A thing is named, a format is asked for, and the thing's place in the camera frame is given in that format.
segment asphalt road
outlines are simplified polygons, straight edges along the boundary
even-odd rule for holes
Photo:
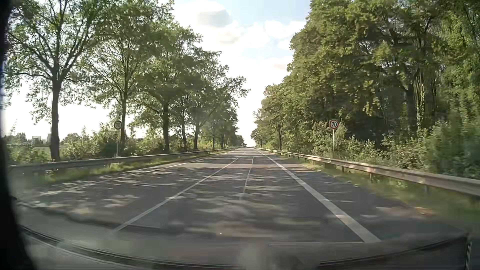
[[[110,233],[376,243],[459,231],[400,201],[253,148],[57,184],[28,203],[106,225]]]

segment grass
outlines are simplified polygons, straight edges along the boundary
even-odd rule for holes
[[[416,208],[423,215],[431,215],[462,230],[480,235],[480,203],[477,198],[455,191],[375,175],[371,181],[366,172],[341,167],[325,167],[319,162],[302,162],[306,167],[323,171],[341,182],[350,181],[383,197],[401,200]]]
[[[108,173],[115,173],[115,172],[125,172],[130,170],[142,169],[152,166],[158,166],[167,163],[173,163],[177,161],[189,160],[199,157],[209,156],[208,153],[200,153],[198,155],[191,155],[187,157],[177,157],[177,158],[170,158],[170,159],[155,159],[148,162],[129,162],[129,163],[112,163],[109,166],[101,167],[101,168],[71,168],[71,169],[64,169],[58,170],[55,172],[49,172],[45,175],[37,176],[38,179],[35,181],[36,183],[47,183],[53,184],[58,182],[68,182],[68,181],[75,181],[75,180],[84,180],[88,177],[95,176],[95,175],[104,175]]]

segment guardrail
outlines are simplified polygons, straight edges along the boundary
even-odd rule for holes
[[[58,161],[58,162],[10,165],[8,166],[8,171],[11,172],[13,170],[22,170],[22,171],[38,172],[38,171],[49,171],[49,170],[78,168],[78,167],[92,167],[92,166],[109,165],[112,163],[155,160],[163,157],[177,157],[177,156],[188,156],[188,155],[201,154],[201,153],[212,153],[212,152],[233,150],[236,148],[237,147],[231,147],[231,148],[223,148],[223,149],[215,149],[215,150],[207,150],[207,151],[147,155],[147,156],[118,157],[118,158],[109,158],[109,159],[69,160],[69,161]]]
[[[264,148],[257,148],[265,151],[270,151],[272,153],[286,155],[290,157],[304,158],[306,160],[319,161],[325,164],[332,164],[342,167],[342,171],[345,168],[354,169],[362,172],[370,173],[370,178],[373,174],[388,176],[400,180],[415,182],[419,184],[424,184],[426,186],[435,186],[443,189],[453,190],[469,195],[480,196],[480,180],[463,178],[451,175],[436,174],[430,172],[420,172],[407,169],[399,169],[393,167],[386,167],[380,165],[372,165],[361,162],[347,161],[347,160],[336,160],[331,158],[324,158],[312,155],[304,155],[298,153],[291,153],[286,151],[270,150]]]

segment speed limit sign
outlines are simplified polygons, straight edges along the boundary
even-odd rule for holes
[[[328,126],[330,126],[331,129],[337,129],[338,128],[338,120],[332,119],[330,122],[328,122]]]
[[[120,120],[115,121],[115,123],[113,123],[113,126],[114,126],[116,129],[121,129],[121,121],[120,121]]]

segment building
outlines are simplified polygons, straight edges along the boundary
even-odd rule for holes
[[[42,137],[40,136],[32,136],[32,144],[39,144],[42,141]]]

